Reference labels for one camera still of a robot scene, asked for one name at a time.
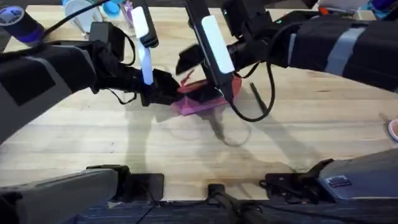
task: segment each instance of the wire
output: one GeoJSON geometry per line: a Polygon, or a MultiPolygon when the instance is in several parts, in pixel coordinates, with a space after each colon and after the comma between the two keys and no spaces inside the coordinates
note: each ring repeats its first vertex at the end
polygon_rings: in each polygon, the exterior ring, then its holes
{"type": "Polygon", "coordinates": [[[269,44],[269,49],[268,49],[268,53],[267,53],[267,62],[266,62],[266,67],[267,67],[267,73],[269,76],[269,84],[271,86],[271,99],[270,102],[268,104],[268,108],[266,108],[263,111],[263,115],[261,115],[258,118],[248,118],[245,117],[245,115],[243,115],[235,106],[235,104],[233,103],[232,99],[226,99],[230,105],[230,107],[232,108],[232,110],[236,113],[237,116],[239,116],[241,119],[247,121],[247,122],[258,122],[261,121],[262,119],[264,119],[266,116],[269,115],[269,113],[271,112],[272,108],[274,107],[274,103],[275,103],[275,81],[274,81],[274,74],[272,74],[272,69],[271,69],[271,65],[272,63],[269,61],[271,59],[271,54],[272,54],[272,50],[275,46],[275,43],[278,41],[279,37],[288,29],[294,27],[294,26],[299,26],[301,25],[302,22],[293,22],[281,29],[278,30],[278,32],[275,34],[275,36],[273,36],[273,38],[271,39],[271,42],[269,44]]]}
{"type": "Polygon", "coordinates": [[[126,104],[128,104],[128,103],[131,103],[131,102],[134,101],[135,99],[137,99],[137,93],[134,93],[134,96],[133,96],[129,101],[123,102],[123,101],[120,99],[120,97],[119,97],[114,91],[112,91],[110,88],[106,88],[106,89],[109,90],[114,96],[116,96],[116,98],[119,100],[119,103],[120,103],[121,105],[126,105],[126,104]]]}
{"type": "Polygon", "coordinates": [[[337,217],[334,215],[327,215],[324,213],[315,213],[315,212],[303,212],[303,211],[298,211],[298,210],[291,210],[291,209],[287,209],[287,208],[279,208],[279,207],[275,207],[272,205],[267,205],[265,203],[261,203],[261,202],[254,202],[258,205],[261,205],[263,207],[269,208],[269,209],[273,209],[273,210],[277,210],[277,211],[281,211],[281,212],[289,212],[289,213],[295,213],[295,214],[299,214],[299,215],[308,215],[311,217],[319,217],[319,218],[327,218],[327,219],[332,219],[332,220],[339,220],[342,222],[351,222],[351,223],[360,223],[360,224],[369,224],[371,222],[366,222],[366,221],[362,221],[362,220],[357,220],[354,218],[348,218],[348,217],[337,217]]]}
{"type": "Polygon", "coordinates": [[[79,11],[74,12],[73,14],[70,14],[69,16],[63,18],[61,21],[59,21],[56,24],[54,24],[52,27],[50,27],[47,30],[45,30],[41,39],[44,40],[46,38],[46,36],[48,36],[54,30],[58,29],[60,26],[64,25],[64,23],[68,22],[69,20],[73,19],[74,17],[76,17],[76,16],[78,16],[78,15],[80,15],[80,14],[86,12],[86,11],[89,11],[90,9],[93,9],[93,8],[95,8],[97,6],[100,6],[100,5],[102,5],[102,4],[104,4],[104,3],[108,2],[108,1],[110,1],[110,0],[99,1],[99,2],[94,3],[94,4],[92,4],[92,5],[88,6],[88,7],[80,9],[79,11]]]}
{"type": "Polygon", "coordinates": [[[136,62],[136,46],[134,45],[134,42],[131,40],[131,38],[125,32],[123,32],[123,34],[124,34],[124,37],[127,38],[127,40],[129,41],[131,49],[132,49],[132,62],[124,64],[124,65],[131,66],[134,64],[134,62],[136,62]]]}
{"type": "Polygon", "coordinates": [[[250,71],[248,72],[248,74],[245,75],[245,76],[243,76],[243,77],[242,77],[238,72],[235,72],[234,75],[235,75],[236,77],[243,78],[243,79],[249,78],[249,77],[254,73],[254,71],[256,71],[256,69],[257,69],[257,67],[259,66],[259,64],[260,64],[260,62],[257,63],[257,64],[255,64],[255,65],[250,69],[250,71]]]}
{"type": "Polygon", "coordinates": [[[139,224],[140,222],[143,221],[143,219],[145,219],[145,217],[153,210],[156,208],[156,205],[154,205],[153,207],[151,207],[150,209],[148,209],[148,211],[146,211],[146,213],[144,213],[140,219],[138,219],[138,221],[136,221],[136,224],[139,224]]]}

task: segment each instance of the blue bottle cap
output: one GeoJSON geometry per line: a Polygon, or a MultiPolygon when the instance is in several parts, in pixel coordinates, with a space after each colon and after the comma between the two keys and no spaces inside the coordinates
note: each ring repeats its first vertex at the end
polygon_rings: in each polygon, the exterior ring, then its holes
{"type": "Polygon", "coordinates": [[[120,8],[117,4],[112,1],[106,2],[102,5],[102,8],[107,16],[117,17],[120,14],[120,8]]]}

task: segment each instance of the blue tape roll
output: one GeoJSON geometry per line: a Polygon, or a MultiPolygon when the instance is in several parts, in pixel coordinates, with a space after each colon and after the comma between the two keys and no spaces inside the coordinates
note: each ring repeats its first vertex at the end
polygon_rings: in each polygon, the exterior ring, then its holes
{"type": "Polygon", "coordinates": [[[25,44],[40,40],[44,27],[19,6],[0,9],[0,27],[25,44]]]}

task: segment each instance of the wooden table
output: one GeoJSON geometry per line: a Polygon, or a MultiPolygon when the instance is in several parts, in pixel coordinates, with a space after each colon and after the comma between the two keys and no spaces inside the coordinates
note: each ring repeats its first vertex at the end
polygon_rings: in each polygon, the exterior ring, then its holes
{"type": "MultiPolygon", "coordinates": [[[[174,73],[178,53],[197,42],[187,13],[184,8],[150,11],[160,41],[152,51],[154,66],[174,73]]],[[[61,6],[29,6],[27,12],[45,27],[64,17],[61,6]]],[[[277,19],[288,10],[270,12],[277,19]]],[[[211,13],[231,43],[220,10],[211,13]]],[[[114,23],[126,27],[121,17],[114,23]]],[[[52,38],[82,37],[66,24],[52,38]]],[[[23,47],[11,39],[6,50],[23,47]]],[[[131,49],[126,47],[126,60],[130,59],[131,49]]],[[[165,174],[166,200],[203,199],[209,183],[225,184],[237,198],[264,199],[265,192],[256,184],[266,173],[307,171],[322,159],[349,159],[393,146],[384,123],[398,116],[397,95],[325,73],[273,70],[275,107],[268,118],[254,124],[240,120],[228,106],[184,117],[168,106],[143,108],[139,100],[122,106],[108,91],[81,91],[0,146],[0,185],[69,174],[90,165],[127,164],[133,172],[165,174]]],[[[198,69],[193,80],[201,78],[198,69]]],[[[244,81],[236,99],[238,108],[254,117],[260,111],[248,85],[253,81],[268,102],[265,66],[244,81]]]]}

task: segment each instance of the pink bowl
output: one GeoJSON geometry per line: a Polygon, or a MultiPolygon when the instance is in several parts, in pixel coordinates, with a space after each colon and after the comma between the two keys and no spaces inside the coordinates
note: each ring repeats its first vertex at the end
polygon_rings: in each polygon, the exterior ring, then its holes
{"type": "Polygon", "coordinates": [[[398,119],[390,121],[388,124],[388,132],[395,141],[398,141],[398,119]]]}

